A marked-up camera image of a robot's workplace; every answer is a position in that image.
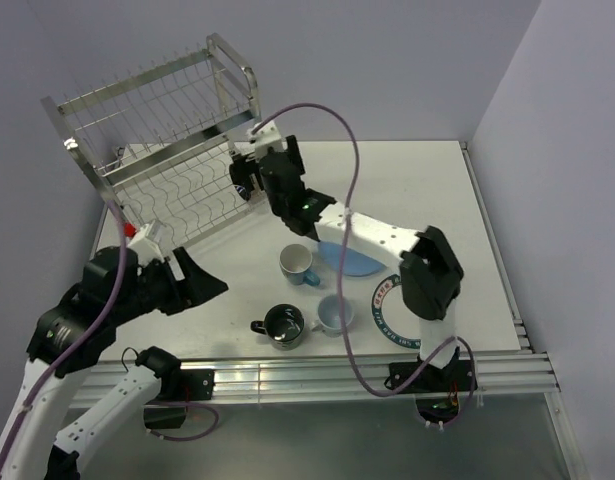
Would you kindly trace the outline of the black bowl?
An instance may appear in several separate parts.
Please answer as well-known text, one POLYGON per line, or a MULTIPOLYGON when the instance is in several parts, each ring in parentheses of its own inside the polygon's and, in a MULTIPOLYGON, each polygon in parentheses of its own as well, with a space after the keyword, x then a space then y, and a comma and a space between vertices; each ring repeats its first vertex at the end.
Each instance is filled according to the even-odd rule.
POLYGON ((229 166, 229 174, 236 193, 244 200, 249 201, 253 191, 247 160, 237 158, 232 160, 229 166))

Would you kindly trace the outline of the white mug blue handle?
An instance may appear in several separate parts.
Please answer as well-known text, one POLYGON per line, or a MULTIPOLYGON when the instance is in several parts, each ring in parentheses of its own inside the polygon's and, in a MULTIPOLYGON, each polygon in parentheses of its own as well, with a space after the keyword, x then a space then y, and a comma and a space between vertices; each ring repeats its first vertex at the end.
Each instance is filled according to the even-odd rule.
POLYGON ((319 276, 312 270, 313 256, 311 251, 300 244, 290 244, 282 249, 279 255, 279 266, 285 279, 292 285, 309 285, 318 287, 319 276))

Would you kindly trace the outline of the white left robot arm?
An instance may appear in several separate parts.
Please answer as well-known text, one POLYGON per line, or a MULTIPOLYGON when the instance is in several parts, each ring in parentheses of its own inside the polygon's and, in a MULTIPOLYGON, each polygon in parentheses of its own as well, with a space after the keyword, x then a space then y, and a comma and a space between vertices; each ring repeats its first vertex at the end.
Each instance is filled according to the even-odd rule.
POLYGON ((80 282, 38 320, 23 382, 0 436, 0 479, 77 479, 120 423, 144 405, 185 408, 181 362, 158 347, 138 353, 121 381, 69 426, 62 424, 81 385, 119 326, 154 310, 171 316, 227 292, 179 247, 176 279, 166 260, 140 265, 129 248, 106 247, 80 282))

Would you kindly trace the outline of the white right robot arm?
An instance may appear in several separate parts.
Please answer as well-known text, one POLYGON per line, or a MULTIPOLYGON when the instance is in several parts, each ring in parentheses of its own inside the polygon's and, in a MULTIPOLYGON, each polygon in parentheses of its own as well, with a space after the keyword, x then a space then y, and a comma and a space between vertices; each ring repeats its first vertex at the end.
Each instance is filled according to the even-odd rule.
POLYGON ((397 269, 403 303, 420 321, 420 345, 411 376, 387 393, 442 392, 474 380, 475 362, 461 361, 465 343, 456 332, 464 270, 445 234, 433 226, 420 231, 376 220, 352 211, 347 201, 306 187, 293 136, 255 137, 251 143, 253 152, 232 154, 229 167, 243 197, 260 188, 272 213, 296 235, 338 244, 397 269))

